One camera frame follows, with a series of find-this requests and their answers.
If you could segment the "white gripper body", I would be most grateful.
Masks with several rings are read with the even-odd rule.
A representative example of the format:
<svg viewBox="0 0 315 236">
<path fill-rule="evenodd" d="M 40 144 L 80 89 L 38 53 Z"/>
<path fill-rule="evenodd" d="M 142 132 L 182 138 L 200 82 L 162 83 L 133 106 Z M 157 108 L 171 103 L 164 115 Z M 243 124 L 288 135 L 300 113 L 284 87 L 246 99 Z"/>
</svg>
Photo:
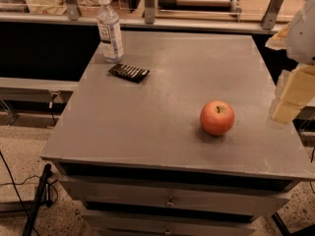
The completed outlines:
<svg viewBox="0 0 315 236">
<path fill-rule="evenodd" d="M 290 22 L 286 54 L 298 63 L 315 64 L 315 0 L 307 0 Z"/>
</svg>

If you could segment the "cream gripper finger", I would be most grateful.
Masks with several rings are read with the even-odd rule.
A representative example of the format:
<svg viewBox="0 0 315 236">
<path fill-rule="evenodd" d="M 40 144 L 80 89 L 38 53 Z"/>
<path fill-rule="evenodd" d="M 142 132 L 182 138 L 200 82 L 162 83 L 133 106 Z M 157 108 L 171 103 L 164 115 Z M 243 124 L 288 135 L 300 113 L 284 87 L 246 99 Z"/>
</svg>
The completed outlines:
<svg viewBox="0 0 315 236">
<path fill-rule="evenodd" d="M 270 119 L 288 124 L 315 98 L 315 65 L 298 64 L 278 78 Z"/>
<path fill-rule="evenodd" d="M 277 33 L 270 37 L 265 46 L 273 50 L 286 50 L 286 39 L 290 24 L 283 26 Z"/>
</svg>

